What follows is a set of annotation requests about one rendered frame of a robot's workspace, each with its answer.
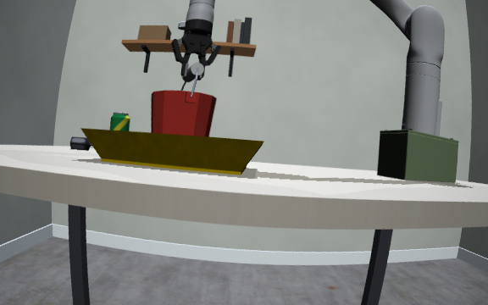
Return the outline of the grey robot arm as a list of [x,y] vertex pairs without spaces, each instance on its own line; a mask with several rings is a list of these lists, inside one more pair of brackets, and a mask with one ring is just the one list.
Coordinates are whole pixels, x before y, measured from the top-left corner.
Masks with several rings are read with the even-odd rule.
[[[411,8],[404,0],[370,0],[383,11],[410,41],[402,130],[440,135],[441,61],[444,54],[445,27],[441,14],[423,5]],[[214,23],[215,0],[190,0],[186,21],[205,19]],[[411,14],[411,15],[410,15]],[[185,30],[186,21],[178,29]]]

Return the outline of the red pail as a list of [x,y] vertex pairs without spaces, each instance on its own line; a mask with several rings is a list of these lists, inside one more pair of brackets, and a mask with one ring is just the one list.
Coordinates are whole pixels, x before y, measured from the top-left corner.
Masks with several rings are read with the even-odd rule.
[[[187,70],[187,77],[183,79],[185,82],[180,91],[152,93],[152,133],[209,136],[217,98],[194,92],[197,77],[203,71],[202,64],[194,63]],[[182,91],[186,82],[194,79],[192,91]]]

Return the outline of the green drink can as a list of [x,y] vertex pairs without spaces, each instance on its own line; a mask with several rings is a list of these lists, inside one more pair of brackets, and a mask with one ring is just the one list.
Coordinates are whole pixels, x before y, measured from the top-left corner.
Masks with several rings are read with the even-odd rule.
[[127,113],[114,113],[110,121],[110,130],[129,131],[130,118]]

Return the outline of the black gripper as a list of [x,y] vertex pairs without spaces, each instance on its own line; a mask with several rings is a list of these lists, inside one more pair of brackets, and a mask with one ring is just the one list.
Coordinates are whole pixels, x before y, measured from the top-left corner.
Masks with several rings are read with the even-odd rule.
[[[204,67],[210,65],[216,58],[220,45],[213,44],[212,41],[213,23],[205,19],[189,19],[186,21],[184,35],[181,39],[174,39],[172,41],[172,48],[175,54],[175,60],[182,63],[181,76],[183,79],[187,77],[188,60],[191,53],[198,54],[199,63]],[[180,44],[183,44],[186,49],[184,58],[180,53]],[[206,60],[206,50],[211,47],[211,55],[209,60]],[[201,80],[204,77],[204,71],[197,77],[197,80]]]

